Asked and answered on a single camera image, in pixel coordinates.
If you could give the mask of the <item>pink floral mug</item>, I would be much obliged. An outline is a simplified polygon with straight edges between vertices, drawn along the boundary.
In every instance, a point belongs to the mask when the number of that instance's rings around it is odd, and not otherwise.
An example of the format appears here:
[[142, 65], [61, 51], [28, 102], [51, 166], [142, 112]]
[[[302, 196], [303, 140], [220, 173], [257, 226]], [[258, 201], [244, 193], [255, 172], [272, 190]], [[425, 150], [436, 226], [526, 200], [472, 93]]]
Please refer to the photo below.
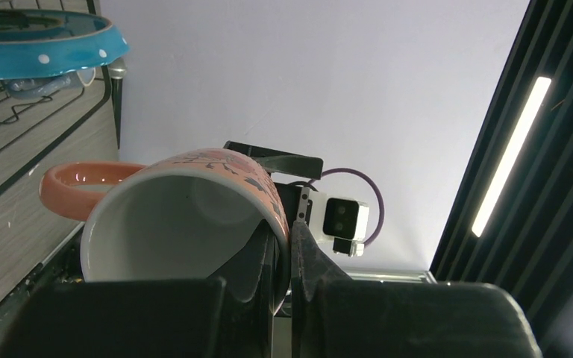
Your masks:
[[287, 216], [276, 185], [251, 157], [203, 148], [150, 166], [64, 163], [43, 175], [39, 197], [53, 213], [84, 223], [87, 282], [208, 277], [266, 222], [279, 254], [274, 300], [284, 302]]

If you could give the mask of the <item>grey printed mug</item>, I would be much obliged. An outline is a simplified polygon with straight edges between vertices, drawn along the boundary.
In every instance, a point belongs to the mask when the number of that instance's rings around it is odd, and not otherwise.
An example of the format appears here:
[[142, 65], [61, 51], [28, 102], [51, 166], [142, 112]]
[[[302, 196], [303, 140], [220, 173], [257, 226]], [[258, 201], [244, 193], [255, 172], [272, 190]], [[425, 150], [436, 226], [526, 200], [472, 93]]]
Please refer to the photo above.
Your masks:
[[13, 98], [27, 100], [51, 95], [59, 90], [82, 89], [96, 78], [96, 68], [79, 69], [51, 78], [16, 79], [7, 82], [5, 91]]

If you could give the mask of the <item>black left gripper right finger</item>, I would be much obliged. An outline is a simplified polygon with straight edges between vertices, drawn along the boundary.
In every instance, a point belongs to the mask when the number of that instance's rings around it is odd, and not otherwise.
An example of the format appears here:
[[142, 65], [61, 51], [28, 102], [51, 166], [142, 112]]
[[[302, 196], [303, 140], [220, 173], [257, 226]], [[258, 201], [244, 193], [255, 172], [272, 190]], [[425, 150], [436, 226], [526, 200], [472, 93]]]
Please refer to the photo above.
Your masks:
[[540, 357], [520, 306], [483, 283], [350, 278], [304, 222], [290, 234], [294, 357]]

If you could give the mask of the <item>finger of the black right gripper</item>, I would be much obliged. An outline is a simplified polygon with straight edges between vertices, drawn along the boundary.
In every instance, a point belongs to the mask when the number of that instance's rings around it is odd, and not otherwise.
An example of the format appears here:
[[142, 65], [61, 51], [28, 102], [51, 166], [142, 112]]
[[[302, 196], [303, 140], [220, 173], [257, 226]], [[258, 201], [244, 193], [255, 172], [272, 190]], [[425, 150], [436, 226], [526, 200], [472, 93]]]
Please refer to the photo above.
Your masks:
[[223, 148], [252, 158], [268, 173], [281, 173], [314, 180], [322, 177], [324, 161], [319, 157], [293, 154], [234, 141], [227, 141]]

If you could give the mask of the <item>ceiling light strip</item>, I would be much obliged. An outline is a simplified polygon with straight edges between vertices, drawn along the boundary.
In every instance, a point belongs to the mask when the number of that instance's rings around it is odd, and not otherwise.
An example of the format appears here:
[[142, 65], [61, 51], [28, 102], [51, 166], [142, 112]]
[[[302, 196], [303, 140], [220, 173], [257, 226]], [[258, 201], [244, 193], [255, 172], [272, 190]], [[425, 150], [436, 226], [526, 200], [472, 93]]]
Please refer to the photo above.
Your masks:
[[482, 236], [488, 224], [551, 83], [551, 78], [540, 76], [533, 84], [472, 223], [471, 232], [476, 237]]

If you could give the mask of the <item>blue dotted plate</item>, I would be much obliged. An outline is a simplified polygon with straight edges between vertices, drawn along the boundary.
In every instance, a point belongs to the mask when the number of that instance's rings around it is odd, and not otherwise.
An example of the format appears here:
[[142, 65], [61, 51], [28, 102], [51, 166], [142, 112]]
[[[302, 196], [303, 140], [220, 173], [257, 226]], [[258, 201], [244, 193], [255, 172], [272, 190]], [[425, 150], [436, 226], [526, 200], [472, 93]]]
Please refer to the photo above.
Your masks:
[[46, 9], [0, 10], [0, 80], [50, 78], [112, 63], [130, 47], [109, 19]]

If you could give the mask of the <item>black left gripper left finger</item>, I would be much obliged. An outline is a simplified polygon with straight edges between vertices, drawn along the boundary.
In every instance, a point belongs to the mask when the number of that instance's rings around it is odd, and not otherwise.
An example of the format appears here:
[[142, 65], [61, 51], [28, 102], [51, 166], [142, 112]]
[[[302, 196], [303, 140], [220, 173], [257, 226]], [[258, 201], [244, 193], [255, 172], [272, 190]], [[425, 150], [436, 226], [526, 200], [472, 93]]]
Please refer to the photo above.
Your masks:
[[270, 357], [274, 252], [261, 221], [204, 279], [44, 286], [0, 357]]

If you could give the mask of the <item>black handheld microphone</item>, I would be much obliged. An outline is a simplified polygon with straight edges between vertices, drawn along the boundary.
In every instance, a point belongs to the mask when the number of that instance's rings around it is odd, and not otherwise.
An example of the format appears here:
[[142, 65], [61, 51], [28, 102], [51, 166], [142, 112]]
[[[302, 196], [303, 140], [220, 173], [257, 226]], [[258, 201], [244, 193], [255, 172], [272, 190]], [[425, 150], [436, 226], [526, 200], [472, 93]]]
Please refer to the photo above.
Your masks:
[[113, 103], [113, 117], [116, 128], [116, 141], [118, 147], [121, 143], [121, 126], [122, 126], [122, 95], [123, 95], [123, 81], [127, 75], [127, 66], [122, 57], [119, 57], [107, 66], [110, 84], [111, 84], [111, 100]]

